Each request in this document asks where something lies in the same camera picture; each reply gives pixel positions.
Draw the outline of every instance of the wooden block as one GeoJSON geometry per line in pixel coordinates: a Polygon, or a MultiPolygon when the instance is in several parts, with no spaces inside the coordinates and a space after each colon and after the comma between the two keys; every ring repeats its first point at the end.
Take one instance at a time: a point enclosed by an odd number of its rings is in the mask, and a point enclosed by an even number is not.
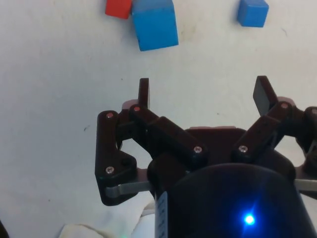
{"type": "Polygon", "coordinates": [[[106,15],[128,19],[132,7],[132,0],[107,0],[106,15]]]}

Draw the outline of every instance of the blue cube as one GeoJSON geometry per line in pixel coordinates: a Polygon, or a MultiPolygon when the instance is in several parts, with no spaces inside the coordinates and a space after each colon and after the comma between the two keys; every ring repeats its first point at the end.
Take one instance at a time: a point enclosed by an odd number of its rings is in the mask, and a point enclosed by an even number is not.
{"type": "Polygon", "coordinates": [[[267,12],[264,0],[240,0],[238,21],[242,26],[263,27],[267,12]]]}
{"type": "Polygon", "coordinates": [[[132,17],[141,51],[178,45],[172,0],[133,0],[132,17]]]}

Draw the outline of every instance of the blue led light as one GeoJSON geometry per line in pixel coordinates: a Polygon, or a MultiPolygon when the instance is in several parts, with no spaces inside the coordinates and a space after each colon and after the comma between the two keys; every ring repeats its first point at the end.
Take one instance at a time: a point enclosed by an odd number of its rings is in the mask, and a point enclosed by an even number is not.
{"type": "Polygon", "coordinates": [[[251,214],[246,215],[244,221],[247,225],[253,225],[255,223],[255,219],[251,214]]]}

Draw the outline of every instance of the large blue block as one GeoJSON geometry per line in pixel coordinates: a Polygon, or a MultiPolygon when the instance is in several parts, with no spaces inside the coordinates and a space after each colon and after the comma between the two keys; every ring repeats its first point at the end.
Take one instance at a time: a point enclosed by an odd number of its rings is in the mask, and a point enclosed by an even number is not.
{"type": "Polygon", "coordinates": [[[133,0],[132,17],[141,51],[178,45],[172,0],[133,0]]]}
{"type": "Polygon", "coordinates": [[[268,12],[264,0],[240,0],[238,21],[242,26],[263,27],[268,12]]]}

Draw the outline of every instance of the metal screw head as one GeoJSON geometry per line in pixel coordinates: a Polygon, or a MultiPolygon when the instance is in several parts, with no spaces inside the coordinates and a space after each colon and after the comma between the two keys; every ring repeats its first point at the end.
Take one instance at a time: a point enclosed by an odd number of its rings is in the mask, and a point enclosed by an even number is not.
{"type": "Polygon", "coordinates": [[[248,147],[246,147],[245,145],[240,145],[239,146],[239,151],[241,153],[246,153],[248,151],[248,147]]]}
{"type": "Polygon", "coordinates": [[[113,113],[107,113],[106,117],[107,118],[112,118],[113,117],[113,113]]]}
{"type": "Polygon", "coordinates": [[[281,107],[282,107],[283,109],[286,109],[286,108],[288,108],[288,104],[287,104],[287,103],[282,103],[282,104],[281,104],[281,107]]]}
{"type": "Polygon", "coordinates": [[[200,147],[200,146],[195,146],[195,148],[194,148],[194,152],[195,152],[195,153],[199,154],[199,153],[201,153],[202,151],[203,151],[202,147],[200,147]]]}
{"type": "Polygon", "coordinates": [[[106,168],[106,173],[107,174],[112,174],[113,172],[114,172],[114,167],[109,166],[109,167],[106,168]]]}

